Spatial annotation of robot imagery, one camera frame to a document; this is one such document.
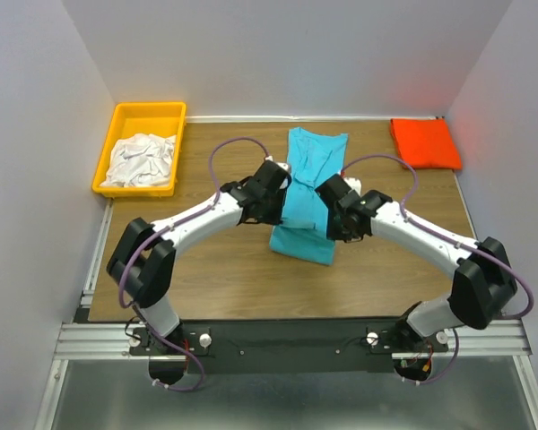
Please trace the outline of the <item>cyan blue t-shirt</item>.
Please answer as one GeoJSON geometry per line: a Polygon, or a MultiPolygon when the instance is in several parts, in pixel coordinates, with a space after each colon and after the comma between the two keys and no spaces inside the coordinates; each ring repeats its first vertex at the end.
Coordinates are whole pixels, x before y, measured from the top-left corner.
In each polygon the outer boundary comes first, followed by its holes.
{"type": "Polygon", "coordinates": [[[282,208],[282,223],[270,236],[272,251],[323,265],[333,263],[335,243],[326,236],[328,209],[316,188],[340,171],[347,144],[346,133],[327,136],[301,127],[289,130],[291,184],[282,208]]]}

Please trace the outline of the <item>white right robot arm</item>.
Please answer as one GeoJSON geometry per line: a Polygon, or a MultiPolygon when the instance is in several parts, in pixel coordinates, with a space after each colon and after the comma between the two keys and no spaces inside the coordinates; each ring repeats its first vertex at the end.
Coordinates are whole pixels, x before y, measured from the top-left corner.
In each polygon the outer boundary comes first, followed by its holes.
{"type": "Polygon", "coordinates": [[[360,196],[351,188],[327,191],[321,187],[317,195],[328,209],[329,238],[345,243],[365,236],[393,241],[452,280],[448,294],[420,301],[400,316],[386,335],[396,348],[413,351],[444,329],[484,330],[516,293],[514,277],[506,271],[505,249],[496,239],[479,243],[453,234],[402,212],[398,202],[376,190],[360,196]]]}

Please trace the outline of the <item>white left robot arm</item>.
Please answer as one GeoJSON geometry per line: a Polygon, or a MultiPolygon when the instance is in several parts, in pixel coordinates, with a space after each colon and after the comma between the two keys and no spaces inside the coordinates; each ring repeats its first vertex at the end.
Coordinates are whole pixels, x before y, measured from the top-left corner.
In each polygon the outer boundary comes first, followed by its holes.
{"type": "Polygon", "coordinates": [[[168,299],[178,257],[225,229],[240,224],[281,223],[282,207],[292,182],[291,167],[264,159],[255,174],[219,186],[196,206],[149,223],[130,221],[108,260],[107,273],[152,328],[151,344],[162,354],[174,352],[181,341],[181,320],[168,299]]]}

